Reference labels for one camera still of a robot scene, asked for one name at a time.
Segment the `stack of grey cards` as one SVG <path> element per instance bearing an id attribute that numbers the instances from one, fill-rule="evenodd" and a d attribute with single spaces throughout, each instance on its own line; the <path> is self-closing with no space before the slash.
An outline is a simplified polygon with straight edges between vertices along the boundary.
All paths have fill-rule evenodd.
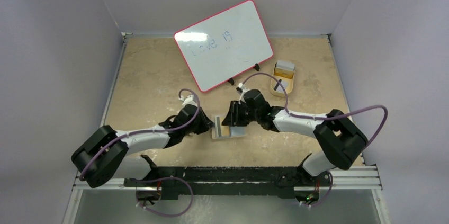
<path id="1" fill-rule="evenodd" d="M 294 76 L 295 64 L 285 60 L 278 60 L 274 67 L 275 76 L 292 79 Z"/>

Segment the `gold credit card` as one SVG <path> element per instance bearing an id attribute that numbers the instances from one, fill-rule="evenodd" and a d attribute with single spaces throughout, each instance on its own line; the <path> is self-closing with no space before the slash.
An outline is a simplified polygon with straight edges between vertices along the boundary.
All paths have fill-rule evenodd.
<path id="1" fill-rule="evenodd" d="M 227 137 L 230 136 L 230 127 L 229 126 L 221 126 L 221 136 Z"/>

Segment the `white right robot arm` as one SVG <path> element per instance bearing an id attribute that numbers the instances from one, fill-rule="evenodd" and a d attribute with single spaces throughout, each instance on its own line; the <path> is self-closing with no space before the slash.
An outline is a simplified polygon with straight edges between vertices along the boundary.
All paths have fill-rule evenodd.
<path id="1" fill-rule="evenodd" d="M 348 170 L 369 142 L 340 110 L 333 109 L 315 117 L 300 112 L 288 113 L 284 107 L 271 106 L 257 89 L 243 93 L 238 101 L 231 101 L 221 124 L 245 127 L 251 122 L 268 131 L 291 132 L 317 140 L 321 150 L 306 157 L 297 171 L 297 178 L 303 185 L 312 184 L 318 175 L 330 169 Z"/>

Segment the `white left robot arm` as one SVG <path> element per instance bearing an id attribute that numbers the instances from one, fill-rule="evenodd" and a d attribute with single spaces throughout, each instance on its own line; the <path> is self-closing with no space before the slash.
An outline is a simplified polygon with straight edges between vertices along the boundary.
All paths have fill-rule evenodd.
<path id="1" fill-rule="evenodd" d="M 185 136 L 200 135 L 213 126 L 202 108 L 188 104 L 177 115 L 171 115 L 151 128 L 127 132 L 114 130 L 110 125 L 101 126 L 70 159 L 80 172 L 79 178 L 96 188 L 115 175 L 127 155 L 172 147 L 181 143 Z"/>

